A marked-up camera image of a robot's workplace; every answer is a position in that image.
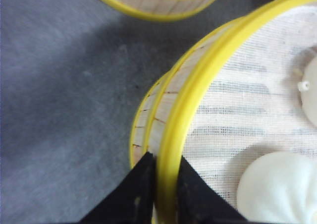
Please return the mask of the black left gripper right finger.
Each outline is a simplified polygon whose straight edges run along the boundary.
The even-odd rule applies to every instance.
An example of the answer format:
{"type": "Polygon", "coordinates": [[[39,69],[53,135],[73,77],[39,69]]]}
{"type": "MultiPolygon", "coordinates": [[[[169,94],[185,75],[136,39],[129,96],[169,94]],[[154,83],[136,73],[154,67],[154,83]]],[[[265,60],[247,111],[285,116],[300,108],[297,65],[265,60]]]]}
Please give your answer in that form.
{"type": "Polygon", "coordinates": [[[185,158],[177,181],[179,224],[248,224],[238,211],[213,191],[185,158]]]}

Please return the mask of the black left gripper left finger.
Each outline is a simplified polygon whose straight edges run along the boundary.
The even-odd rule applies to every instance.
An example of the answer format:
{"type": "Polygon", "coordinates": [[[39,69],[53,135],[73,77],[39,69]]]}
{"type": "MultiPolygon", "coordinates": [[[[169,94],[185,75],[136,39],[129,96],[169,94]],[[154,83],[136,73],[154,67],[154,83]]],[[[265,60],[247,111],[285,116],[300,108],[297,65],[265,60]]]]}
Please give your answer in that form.
{"type": "Polygon", "coordinates": [[[156,159],[146,152],[122,182],[83,217],[80,224],[150,224],[156,159]]]}

